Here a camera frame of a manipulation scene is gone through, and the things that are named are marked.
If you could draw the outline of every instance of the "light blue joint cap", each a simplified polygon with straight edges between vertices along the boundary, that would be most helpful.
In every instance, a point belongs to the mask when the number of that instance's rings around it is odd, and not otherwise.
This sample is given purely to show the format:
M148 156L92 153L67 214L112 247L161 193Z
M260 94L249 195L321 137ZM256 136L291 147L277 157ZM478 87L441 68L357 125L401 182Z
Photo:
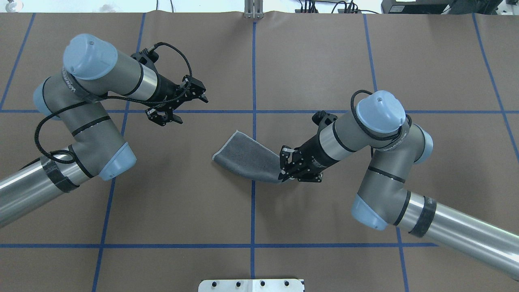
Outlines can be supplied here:
M36 109L38 109L39 112L44 114L45 116L50 116L52 112L47 107L47 104L45 103L45 100L43 99L43 85L45 84L45 81L42 82L34 91L33 93L33 102L36 106ZM53 117L52 120L60 121L61 119L57 116Z
M63 66L76 78L95 80L108 74L117 63L117 49L91 34L75 36L63 53Z
M425 139L424 152L422 153L422 156L420 156L420 158L414 162L414 164L419 164L419 163L424 162L427 158L429 158L429 156L431 156L433 142L432 142L432 137L431 137L431 135L429 135L429 133L427 133L424 129L422 129L422 127L420 127L418 125L416 125L416 126L418 128L420 128L420 130L422 130L422 133L424 134L424 139Z
M99 176L103 180L111 180L134 166L136 161L137 157L126 142L103 167Z
M385 90L379 90L359 101L356 112L364 126L382 134L398 130L405 122L404 107L393 94Z
M351 208L351 214L360 223L376 230L384 230L388 225L366 202L355 195L355 202Z

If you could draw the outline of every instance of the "black tape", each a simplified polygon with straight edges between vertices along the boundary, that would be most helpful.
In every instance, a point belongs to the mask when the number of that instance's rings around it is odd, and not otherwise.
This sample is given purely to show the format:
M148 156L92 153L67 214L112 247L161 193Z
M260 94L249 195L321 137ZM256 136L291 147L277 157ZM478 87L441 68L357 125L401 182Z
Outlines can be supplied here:
M400 215L398 215L397 220L393 223L394 226L397 226L400 224L400 221L402 221L402 218L404 218L405 211L407 210L407 206L409 206L409 200L411 200L411 191L407 191L407 196L405 197L404 206L402 207L402 210L400 211Z
M141 83L142 83L142 79L144 79L144 69L143 69L143 66L139 64L139 66L141 67L141 77L139 77L139 82L137 82L137 85L135 85L135 87L127 94L123 94L124 96L128 96L134 92L137 91L137 89L141 86Z
M69 145L69 151L76 154L76 152L74 152L74 149L72 149L72 145ZM87 168L83 165L83 163L81 163L81 161L79 160L79 158L76 159L76 164L77 166L79 166L79 169L81 169L83 171L83 173L89 177L89 178L93 178L94 176L87 170Z
M45 174L47 174L47 177L62 192L69 193L70 191L79 188L78 185L71 182L68 177L64 176L61 173L60 169L58 168L58 165L54 160L50 160L46 156L42 156L41 163L43 170L45 171Z
M333 130L333 136L335 137L335 140L337 140L337 142L344 148L344 150L351 152L351 153L356 152L355 150L352 150L352 149L349 149L348 147L346 147L346 145L344 145L343 142L339 139L339 136L337 135L337 131L335 130L335 123L333 123L332 130Z
M104 117L100 117L96 120L93 120L92 122L88 123L88 124L84 124L82 125L81 127L75 129L73 132L72 132L72 136L76 136L77 134L81 133L82 131L92 127L92 126L95 126L97 124L99 124L100 122L104 122L106 120L110 120L110 117L109 116L104 116Z
M423 237L427 233L434 219L434 214L436 213L436 200L426 196L424 196L424 200L424 208L422 209L420 217L418 217L418 221L416 221L416 225L413 229L409 231L409 234L417 237Z
M368 166L367 169L368 169L368 170L371 170L371 171L374 171L374 172L376 172L376 173L378 173L378 174L381 174L381 175L383 175L383 176L386 176L386 177L388 177L388 178L392 178L392 179L394 179L394 180L396 180L396 181L399 181L399 182L401 182L401 183L405 183L405 179L403 179L403 178L401 178L401 177L397 177L396 175L392 175L392 174L390 174L389 172L385 172L385 171L383 171L383 170L381 170L381 169L378 169L378 168L375 168L375 167L373 167L373 166Z

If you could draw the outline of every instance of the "silver metal tube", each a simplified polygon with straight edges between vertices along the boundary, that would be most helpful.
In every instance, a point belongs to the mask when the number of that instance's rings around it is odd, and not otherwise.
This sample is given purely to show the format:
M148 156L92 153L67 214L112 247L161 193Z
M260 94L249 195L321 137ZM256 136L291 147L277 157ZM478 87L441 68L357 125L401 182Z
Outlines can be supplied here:
M145 67L143 65L140 66L143 69L141 84L134 93L127 95L127 97L133 99L148 100L151 96L153 96L153 93L155 93L155 90L157 89L158 77L157 73L153 72L153 70L151 70L150 68Z
M399 226L411 231L424 207L424 197L411 194ZM425 233L435 243L451 247L519 281L519 236L442 204L436 204Z
M70 159L67 155L57 156ZM88 180L76 163L57 163L64 176L80 185ZM0 181L0 228L45 205L63 192L54 185L43 170L41 162L35 162L10 177Z

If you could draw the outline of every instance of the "metal bracket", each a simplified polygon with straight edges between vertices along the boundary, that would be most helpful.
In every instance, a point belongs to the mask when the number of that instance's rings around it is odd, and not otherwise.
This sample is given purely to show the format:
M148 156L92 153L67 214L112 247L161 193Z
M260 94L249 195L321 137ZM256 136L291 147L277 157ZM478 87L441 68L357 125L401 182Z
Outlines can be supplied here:
M245 0L245 18L263 18L263 0Z
M258 279L258 280L204 280L198 292L304 292L305 280Z

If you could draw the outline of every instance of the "white metal plate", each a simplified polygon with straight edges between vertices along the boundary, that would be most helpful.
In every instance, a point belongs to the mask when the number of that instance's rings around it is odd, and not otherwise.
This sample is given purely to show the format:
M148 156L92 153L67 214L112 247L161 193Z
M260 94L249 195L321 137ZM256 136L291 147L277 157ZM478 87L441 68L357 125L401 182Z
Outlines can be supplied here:
M198 292L304 292L304 283L299 279L204 280Z

